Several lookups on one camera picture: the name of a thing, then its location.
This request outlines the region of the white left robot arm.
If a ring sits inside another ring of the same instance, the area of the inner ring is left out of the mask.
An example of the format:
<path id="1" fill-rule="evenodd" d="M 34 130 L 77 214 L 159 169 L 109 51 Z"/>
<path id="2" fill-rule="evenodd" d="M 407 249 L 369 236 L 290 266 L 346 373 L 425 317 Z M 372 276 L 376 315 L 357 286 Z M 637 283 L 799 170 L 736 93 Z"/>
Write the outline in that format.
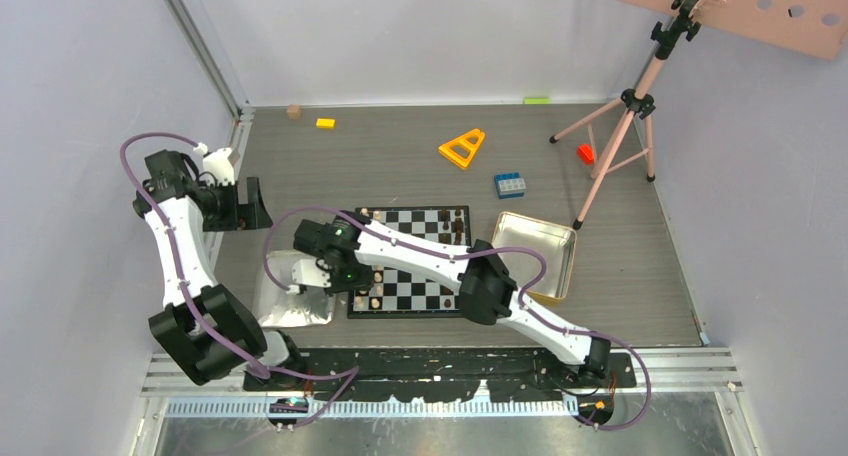
<path id="1" fill-rule="evenodd" d="M 185 153 L 162 150 L 146 157 L 148 179 L 138 185 L 134 211 L 150 227 L 164 278 L 163 309 L 148 320 L 154 339 L 196 385 L 221 379 L 250 359 L 260 386 L 298 388 L 307 365 L 293 340 L 264 330 L 252 312 L 220 284 L 204 245 L 207 233 L 265 229 L 271 219 L 259 181 L 247 180 L 246 202 L 238 199 L 229 147 L 208 151 L 202 163 Z"/>

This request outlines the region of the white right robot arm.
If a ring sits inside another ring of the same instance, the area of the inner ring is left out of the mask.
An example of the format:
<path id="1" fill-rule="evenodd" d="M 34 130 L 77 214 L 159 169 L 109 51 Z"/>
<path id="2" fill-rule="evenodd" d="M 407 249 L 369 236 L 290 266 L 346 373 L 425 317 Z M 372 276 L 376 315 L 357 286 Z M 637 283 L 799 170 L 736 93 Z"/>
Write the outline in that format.
<path id="1" fill-rule="evenodd" d="M 500 257 L 502 249 L 488 242 L 437 243 L 342 213 L 330 223 L 302 220 L 293 247 L 314 261 L 295 266 L 300 285 L 328 293 L 366 290 L 373 286 L 379 265 L 417 274 L 456 292 L 455 307 L 463 318 L 502 325 L 541 344 L 571 368 L 580 384 L 596 386 L 610 374 L 610 341 L 530 298 L 511 277 Z"/>

